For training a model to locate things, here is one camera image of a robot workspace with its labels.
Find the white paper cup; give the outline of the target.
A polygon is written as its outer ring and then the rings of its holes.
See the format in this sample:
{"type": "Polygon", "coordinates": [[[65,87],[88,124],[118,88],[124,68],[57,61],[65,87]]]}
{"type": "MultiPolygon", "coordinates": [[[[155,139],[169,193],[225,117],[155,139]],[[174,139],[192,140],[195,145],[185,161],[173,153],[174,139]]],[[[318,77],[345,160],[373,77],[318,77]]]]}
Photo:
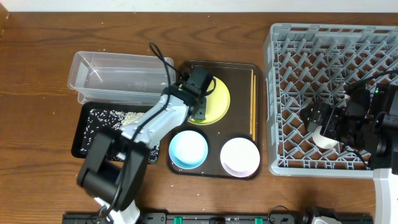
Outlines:
{"type": "Polygon", "coordinates": [[[316,145],[317,147],[320,147],[320,148],[322,148],[322,149],[331,149],[331,148],[333,148],[335,145],[338,144],[338,141],[333,140],[333,139],[330,139],[330,138],[326,138],[326,137],[322,136],[322,135],[320,134],[321,129],[322,129],[322,127],[319,126],[319,127],[315,130],[315,132],[314,132],[314,134],[313,134],[313,136],[312,136],[313,142],[315,143],[315,145],[316,145]]]}

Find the right wooden chopstick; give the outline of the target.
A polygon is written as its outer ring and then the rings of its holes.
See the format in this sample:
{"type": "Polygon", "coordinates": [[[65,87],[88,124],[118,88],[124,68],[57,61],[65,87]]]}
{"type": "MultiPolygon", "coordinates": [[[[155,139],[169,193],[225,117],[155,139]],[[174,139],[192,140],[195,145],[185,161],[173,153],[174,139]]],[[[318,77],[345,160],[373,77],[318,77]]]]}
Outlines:
{"type": "Polygon", "coordinates": [[[252,104],[252,140],[256,141],[256,75],[253,75],[253,104],[252,104]]]}

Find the left wooden chopstick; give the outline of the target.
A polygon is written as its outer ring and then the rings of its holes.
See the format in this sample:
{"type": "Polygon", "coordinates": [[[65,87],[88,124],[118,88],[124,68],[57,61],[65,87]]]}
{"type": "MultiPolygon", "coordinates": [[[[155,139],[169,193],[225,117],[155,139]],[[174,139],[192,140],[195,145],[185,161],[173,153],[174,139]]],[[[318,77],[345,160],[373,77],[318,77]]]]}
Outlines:
{"type": "Polygon", "coordinates": [[[252,124],[252,121],[253,121],[253,70],[251,70],[251,85],[250,85],[250,122],[249,122],[249,124],[250,124],[250,135],[252,135],[252,132],[253,132],[253,130],[252,130],[252,126],[253,126],[253,124],[252,124]]]}

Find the grey dishwasher rack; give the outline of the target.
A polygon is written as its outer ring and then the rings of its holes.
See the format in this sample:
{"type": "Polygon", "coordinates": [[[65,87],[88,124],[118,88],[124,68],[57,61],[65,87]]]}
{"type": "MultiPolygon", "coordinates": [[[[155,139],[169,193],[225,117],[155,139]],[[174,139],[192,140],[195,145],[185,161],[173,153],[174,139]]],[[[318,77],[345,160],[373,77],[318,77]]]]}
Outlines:
{"type": "Polygon", "coordinates": [[[397,83],[397,28],[338,24],[276,23],[264,42],[267,84],[267,161],[279,176],[370,179],[368,152],[335,144],[317,146],[299,112],[323,101],[344,107],[344,84],[370,78],[397,83]]]}

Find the black rail with green clips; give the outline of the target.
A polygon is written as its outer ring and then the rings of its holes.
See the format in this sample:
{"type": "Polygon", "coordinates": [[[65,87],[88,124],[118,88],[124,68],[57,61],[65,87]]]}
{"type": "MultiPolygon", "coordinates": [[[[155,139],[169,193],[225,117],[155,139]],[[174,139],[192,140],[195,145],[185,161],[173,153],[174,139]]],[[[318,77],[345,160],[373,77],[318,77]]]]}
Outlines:
{"type": "Polygon", "coordinates": [[[138,218],[138,224],[373,224],[373,217],[366,214],[338,214],[334,209],[310,207],[303,215],[297,215],[280,207],[273,208],[267,215],[215,215],[215,214],[167,214],[145,213],[138,218]]]}

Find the clear plastic bin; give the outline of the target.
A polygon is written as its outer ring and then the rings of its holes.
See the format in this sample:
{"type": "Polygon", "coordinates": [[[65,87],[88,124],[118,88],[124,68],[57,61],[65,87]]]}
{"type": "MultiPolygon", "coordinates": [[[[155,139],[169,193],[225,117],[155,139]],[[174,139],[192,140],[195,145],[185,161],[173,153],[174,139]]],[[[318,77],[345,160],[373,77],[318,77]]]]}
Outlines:
{"type": "Polygon", "coordinates": [[[175,71],[155,56],[79,51],[74,55],[68,87],[78,102],[154,105],[175,71]]]}

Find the black waste tray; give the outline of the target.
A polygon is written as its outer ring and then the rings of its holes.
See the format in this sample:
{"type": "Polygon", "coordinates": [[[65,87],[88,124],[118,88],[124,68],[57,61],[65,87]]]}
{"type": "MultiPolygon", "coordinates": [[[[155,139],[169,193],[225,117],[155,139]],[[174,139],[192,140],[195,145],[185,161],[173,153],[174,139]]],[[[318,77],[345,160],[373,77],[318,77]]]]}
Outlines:
{"type": "Polygon", "coordinates": [[[80,117],[78,120],[78,125],[75,132],[75,137],[72,144],[71,153],[74,157],[77,158],[85,158],[79,152],[78,146],[81,146],[83,140],[83,131],[86,127],[88,114],[92,109],[103,109],[103,110],[116,110],[116,111],[123,111],[123,112],[138,112],[138,113],[145,113],[149,109],[150,106],[135,106],[135,105],[119,105],[119,104],[112,104],[112,103],[98,103],[98,102],[88,102],[85,103],[81,109],[80,117]]]}

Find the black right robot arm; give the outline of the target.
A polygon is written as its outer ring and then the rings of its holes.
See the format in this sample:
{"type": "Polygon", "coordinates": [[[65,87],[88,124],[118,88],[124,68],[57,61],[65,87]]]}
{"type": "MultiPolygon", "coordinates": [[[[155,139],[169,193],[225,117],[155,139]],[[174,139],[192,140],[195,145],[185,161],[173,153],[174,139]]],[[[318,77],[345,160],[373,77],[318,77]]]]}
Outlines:
{"type": "Polygon", "coordinates": [[[318,102],[300,110],[307,131],[357,152],[370,153],[376,191],[376,223],[397,223],[397,86],[361,82],[345,86],[345,108],[318,102]]]}

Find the light blue bowl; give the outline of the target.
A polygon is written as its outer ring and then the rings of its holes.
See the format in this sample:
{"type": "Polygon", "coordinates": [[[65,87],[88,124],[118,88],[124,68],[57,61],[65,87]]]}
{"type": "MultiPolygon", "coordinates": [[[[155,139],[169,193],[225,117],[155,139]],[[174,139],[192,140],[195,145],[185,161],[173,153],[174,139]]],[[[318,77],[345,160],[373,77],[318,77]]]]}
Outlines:
{"type": "Polygon", "coordinates": [[[181,169],[195,169],[208,155],[208,143],[197,131],[186,130],[176,134],[169,144],[169,157],[181,169]]]}

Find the yellow green snack wrapper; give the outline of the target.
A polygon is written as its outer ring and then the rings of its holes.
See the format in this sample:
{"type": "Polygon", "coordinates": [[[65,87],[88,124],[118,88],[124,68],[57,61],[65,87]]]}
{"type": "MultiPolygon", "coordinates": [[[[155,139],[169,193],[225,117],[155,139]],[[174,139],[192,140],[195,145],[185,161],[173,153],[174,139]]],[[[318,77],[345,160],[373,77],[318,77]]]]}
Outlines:
{"type": "Polygon", "coordinates": [[[196,114],[195,116],[192,116],[188,121],[190,123],[202,123],[204,122],[204,120],[206,120],[205,118],[205,114],[196,114]]]}

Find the dark brown serving tray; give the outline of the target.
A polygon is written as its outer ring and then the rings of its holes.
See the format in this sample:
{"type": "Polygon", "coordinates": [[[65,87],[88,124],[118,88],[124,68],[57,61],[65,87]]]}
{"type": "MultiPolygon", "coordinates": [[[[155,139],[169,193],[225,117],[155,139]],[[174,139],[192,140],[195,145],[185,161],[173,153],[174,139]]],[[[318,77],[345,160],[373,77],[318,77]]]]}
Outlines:
{"type": "Polygon", "coordinates": [[[167,166],[171,172],[178,175],[193,175],[202,177],[234,179],[221,166],[220,152],[223,145],[232,138],[246,138],[252,141],[262,155],[262,101],[261,91],[263,87],[263,75],[261,69],[252,64],[224,63],[188,60],[181,64],[182,72],[189,72],[193,66],[207,70],[214,77],[222,80],[231,96],[231,103],[227,114],[218,122],[210,125],[200,126],[186,123],[175,128],[171,135],[186,130],[197,131],[207,140],[209,151],[206,160],[195,169],[181,169],[177,167],[170,158],[167,158],[167,166]],[[256,141],[250,135],[250,85],[251,70],[256,75],[256,141]]]}

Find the leftover rice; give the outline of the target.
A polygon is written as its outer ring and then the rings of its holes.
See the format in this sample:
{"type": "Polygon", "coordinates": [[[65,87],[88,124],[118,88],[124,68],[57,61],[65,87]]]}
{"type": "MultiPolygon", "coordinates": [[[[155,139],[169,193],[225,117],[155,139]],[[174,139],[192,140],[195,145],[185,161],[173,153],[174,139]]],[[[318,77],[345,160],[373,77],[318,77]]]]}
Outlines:
{"type": "Polygon", "coordinates": [[[78,146],[79,152],[86,156],[90,150],[90,146],[94,140],[95,134],[102,128],[118,129],[121,126],[127,125],[141,116],[144,113],[138,112],[123,112],[116,110],[92,109],[88,114],[86,127],[83,131],[83,140],[81,146],[78,146]]]}

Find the yellow plate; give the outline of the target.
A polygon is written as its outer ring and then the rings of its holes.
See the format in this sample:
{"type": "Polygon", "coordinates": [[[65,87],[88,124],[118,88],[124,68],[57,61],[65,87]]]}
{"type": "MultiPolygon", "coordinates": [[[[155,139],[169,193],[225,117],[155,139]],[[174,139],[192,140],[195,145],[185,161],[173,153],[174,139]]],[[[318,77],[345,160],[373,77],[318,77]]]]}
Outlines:
{"type": "Polygon", "coordinates": [[[226,84],[217,77],[214,92],[206,97],[206,120],[202,123],[191,123],[200,126],[210,125],[221,120],[228,112],[231,103],[231,96],[226,84]]]}

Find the wooden chopstick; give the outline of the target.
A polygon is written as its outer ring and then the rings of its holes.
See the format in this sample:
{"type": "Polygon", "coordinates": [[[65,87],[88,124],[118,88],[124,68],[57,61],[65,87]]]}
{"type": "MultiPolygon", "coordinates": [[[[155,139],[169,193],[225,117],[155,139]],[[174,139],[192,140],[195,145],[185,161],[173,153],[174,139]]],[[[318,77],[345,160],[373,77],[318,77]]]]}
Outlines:
{"type": "Polygon", "coordinates": [[[256,141],[256,75],[253,75],[253,104],[252,104],[252,140],[256,141]]]}
{"type": "Polygon", "coordinates": [[[252,135],[252,132],[253,132],[253,130],[252,130],[252,126],[253,126],[253,124],[252,124],[252,121],[253,121],[253,70],[251,70],[251,85],[250,85],[250,122],[249,122],[249,124],[250,124],[250,135],[252,135]]]}

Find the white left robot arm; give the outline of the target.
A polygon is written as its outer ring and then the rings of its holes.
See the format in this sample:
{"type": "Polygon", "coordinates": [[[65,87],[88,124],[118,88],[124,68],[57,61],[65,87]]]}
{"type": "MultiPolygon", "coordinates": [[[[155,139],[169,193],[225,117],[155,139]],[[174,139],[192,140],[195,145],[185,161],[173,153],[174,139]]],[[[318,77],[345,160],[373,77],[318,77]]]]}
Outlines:
{"type": "Polygon", "coordinates": [[[77,184],[100,205],[97,221],[135,223],[135,198],[142,185],[151,148],[166,134],[191,118],[207,86],[172,85],[139,119],[119,129],[96,133],[78,173],[77,184]]]}

